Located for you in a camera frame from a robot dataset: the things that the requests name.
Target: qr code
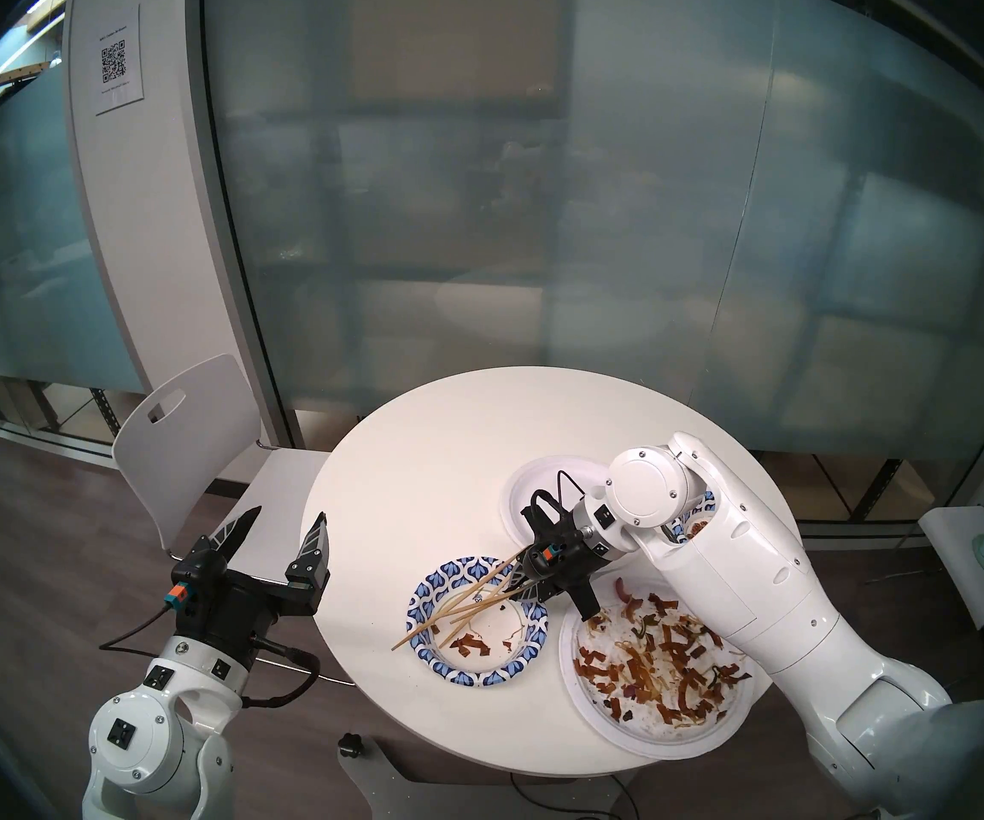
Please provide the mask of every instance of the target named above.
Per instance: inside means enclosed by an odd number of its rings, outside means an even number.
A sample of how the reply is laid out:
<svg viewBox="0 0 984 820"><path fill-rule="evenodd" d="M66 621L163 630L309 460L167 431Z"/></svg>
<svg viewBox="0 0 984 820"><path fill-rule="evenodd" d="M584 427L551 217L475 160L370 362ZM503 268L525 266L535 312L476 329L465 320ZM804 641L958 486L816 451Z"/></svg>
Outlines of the qr code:
<svg viewBox="0 0 984 820"><path fill-rule="evenodd" d="M101 50L101 81L103 84L122 79L128 72L123 63L123 41L117 41Z"/></svg>

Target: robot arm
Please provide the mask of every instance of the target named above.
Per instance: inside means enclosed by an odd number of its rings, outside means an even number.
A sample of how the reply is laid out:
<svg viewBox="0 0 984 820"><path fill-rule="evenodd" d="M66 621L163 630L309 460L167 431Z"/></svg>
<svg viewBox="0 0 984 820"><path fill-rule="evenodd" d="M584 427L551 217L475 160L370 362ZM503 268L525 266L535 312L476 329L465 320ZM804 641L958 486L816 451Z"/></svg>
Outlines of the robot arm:
<svg viewBox="0 0 984 820"><path fill-rule="evenodd" d="M714 506L712 518L691 538L681 535L678 518L702 504ZM622 453L605 488L563 521L576 543L531 553L527 575L568 590L587 617L589 601L578 576L559 566L561 556L573 548L589 554L590 564L576 564L587 568L643 551L702 622L770 675L804 722L814 761L857 804L891 814L928 805L928 779L941 779L945 768L914 774L896 747L901 732L921 730L950 702L948 694L853 631L794 533L699 439L679 432L667 446Z"/></svg>
<svg viewBox="0 0 984 820"><path fill-rule="evenodd" d="M191 820L232 818L234 760L223 729L244 707L280 707L317 679L313 654L265 634L279 617L317 610L329 575L325 515L287 567L287 583L279 585L226 568L259 512L253 508L214 537L200 538L173 568L166 603L176 608L177 633L141 685L106 702L90 724L83 820L133 820L137 797L191 812ZM243 697L260 650L285 656L308 677L284 697ZM187 718L177 713L178 702Z"/></svg>

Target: frosted glass wall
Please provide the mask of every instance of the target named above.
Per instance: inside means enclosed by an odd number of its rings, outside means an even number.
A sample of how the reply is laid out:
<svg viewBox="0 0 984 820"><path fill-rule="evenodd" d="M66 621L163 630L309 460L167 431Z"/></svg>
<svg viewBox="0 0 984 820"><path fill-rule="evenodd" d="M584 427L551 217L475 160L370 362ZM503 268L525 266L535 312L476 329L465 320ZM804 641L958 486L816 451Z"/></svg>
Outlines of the frosted glass wall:
<svg viewBox="0 0 984 820"><path fill-rule="evenodd" d="M288 408L581 367L757 449L984 439L984 96L826 0L205 0Z"/></svg>
<svg viewBox="0 0 984 820"><path fill-rule="evenodd" d="M140 391L74 187L63 70L0 106L0 376Z"/></svg>

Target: paper sign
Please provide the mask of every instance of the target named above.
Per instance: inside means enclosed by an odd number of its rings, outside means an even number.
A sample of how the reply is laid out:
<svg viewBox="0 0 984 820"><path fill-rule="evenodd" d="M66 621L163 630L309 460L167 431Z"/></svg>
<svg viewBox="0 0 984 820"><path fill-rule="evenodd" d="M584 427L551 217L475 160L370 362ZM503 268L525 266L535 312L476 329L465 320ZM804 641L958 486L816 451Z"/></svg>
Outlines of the paper sign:
<svg viewBox="0 0 984 820"><path fill-rule="evenodd" d="M95 42L91 81L96 114L143 98L139 70L139 6L103 26Z"/></svg>

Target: brown floor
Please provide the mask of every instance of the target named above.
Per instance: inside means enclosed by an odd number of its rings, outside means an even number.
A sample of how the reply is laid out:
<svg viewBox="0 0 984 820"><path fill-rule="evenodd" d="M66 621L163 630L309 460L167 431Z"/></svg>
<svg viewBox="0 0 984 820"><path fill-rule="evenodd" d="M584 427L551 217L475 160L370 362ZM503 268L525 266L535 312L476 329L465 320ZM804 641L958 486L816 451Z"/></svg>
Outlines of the brown floor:
<svg viewBox="0 0 984 820"><path fill-rule="evenodd" d="M180 538L220 523L232 501L203 498ZM817 552L826 591L869 644L928 670L957 699L983 695L981 645L943 572L863 585L867 578L937 568L931 550ZM142 678L141 658L96 645L148 617L168 588L168 561L144 509L118 473L0 439L0 735L65 817L78 816L88 778L86 730L96 709ZM160 647L164 621L133 641ZM278 640L314 650L342 671L307 620ZM258 665L249 693L287 691L297 677ZM402 772L429 782L506 782L504 773L441 752L391 722L357 690L318 685L279 711L250 711L227 730L240 764L237 816L368 818L334 757L344 732L375 737ZM724 746L656 764L632 785L641 816L844 818L847 800L814 768L793 709L771 689ZM618 808L625 820L632 812Z"/></svg>

